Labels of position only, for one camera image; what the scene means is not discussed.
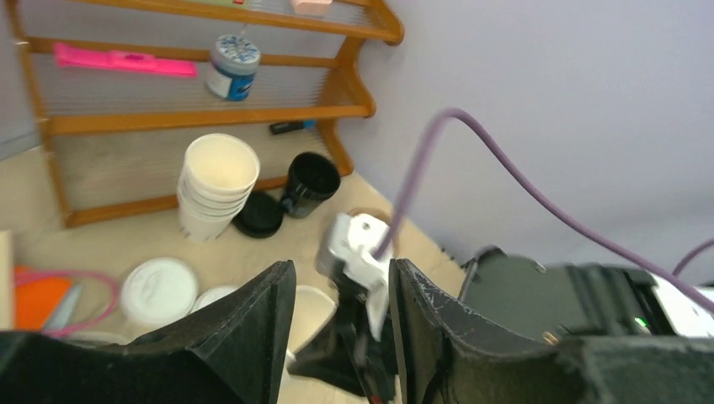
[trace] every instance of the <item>wall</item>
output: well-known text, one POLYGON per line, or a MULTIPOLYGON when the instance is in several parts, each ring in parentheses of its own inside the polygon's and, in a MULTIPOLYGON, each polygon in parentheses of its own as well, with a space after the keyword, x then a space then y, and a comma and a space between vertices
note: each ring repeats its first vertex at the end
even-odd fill
MULTIPOLYGON (((563 209, 656 263, 672 268, 714 237, 712 3, 390 4, 405 40, 360 58, 377 115, 341 127, 387 197, 431 115, 458 106, 563 209)), ((546 213, 456 122, 412 217, 462 259, 496 244, 544 262, 621 261, 546 213)), ((714 251, 684 278, 714 279, 714 251)))
POLYGON ((0 160, 3 160, 39 141, 3 7, 0 7, 0 61, 0 160))

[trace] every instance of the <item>black container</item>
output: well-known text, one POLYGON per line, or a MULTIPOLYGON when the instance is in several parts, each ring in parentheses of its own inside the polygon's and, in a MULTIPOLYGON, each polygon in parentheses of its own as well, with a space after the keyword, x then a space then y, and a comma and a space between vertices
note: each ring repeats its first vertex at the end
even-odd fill
POLYGON ((339 183, 337 168, 327 158, 301 153, 290 164, 280 204, 288 215, 306 217, 337 192, 339 183))

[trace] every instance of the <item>stacked cups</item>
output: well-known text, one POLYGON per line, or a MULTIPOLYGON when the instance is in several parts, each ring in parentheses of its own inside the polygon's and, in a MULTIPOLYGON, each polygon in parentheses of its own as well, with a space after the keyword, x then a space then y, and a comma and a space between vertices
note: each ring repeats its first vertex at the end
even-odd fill
POLYGON ((186 149, 178 179, 178 221, 190 240, 218 237, 241 211, 260 172, 255 151, 244 141, 212 133, 186 149))

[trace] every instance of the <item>beige tabletop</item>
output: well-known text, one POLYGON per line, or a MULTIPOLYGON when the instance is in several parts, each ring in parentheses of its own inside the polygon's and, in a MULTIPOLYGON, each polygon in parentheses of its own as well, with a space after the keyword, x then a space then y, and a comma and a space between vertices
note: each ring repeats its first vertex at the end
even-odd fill
MULTIPOLYGON (((140 263, 155 257, 176 257, 198 274, 201 290, 219 284, 241 286, 280 260, 295 263, 297 283, 325 291, 333 298, 326 278, 314 268, 324 229, 338 212, 357 207, 389 210, 390 205, 360 175, 344 178, 340 190, 305 219, 285 218, 277 234, 256 240, 229 228, 213 242, 189 242, 179 231, 175 210, 107 221, 70 230, 59 226, 59 214, 39 151, 33 150, 0 162, 0 228, 16 234, 16 262, 36 268, 98 271, 119 281, 140 263)), ((464 274, 440 248, 408 222, 399 236, 400 256, 409 258, 439 287, 455 295, 464 274)), ((75 318, 99 314, 109 296, 101 284, 83 281, 75 318)), ((133 339, 151 331, 127 321, 116 311, 93 330, 119 333, 133 339)), ((315 380, 300 380, 281 395, 280 402, 318 404, 360 402, 315 380)))

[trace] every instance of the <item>black lid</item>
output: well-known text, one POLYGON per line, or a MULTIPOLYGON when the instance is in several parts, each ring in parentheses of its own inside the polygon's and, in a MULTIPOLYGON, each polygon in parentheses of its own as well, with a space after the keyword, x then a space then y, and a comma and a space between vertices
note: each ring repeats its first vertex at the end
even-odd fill
POLYGON ((245 206, 232 220, 233 225, 246 236, 266 238, 273 236, 283 224, 283 210, 278 201, 265 192, 248 196, 245 206))

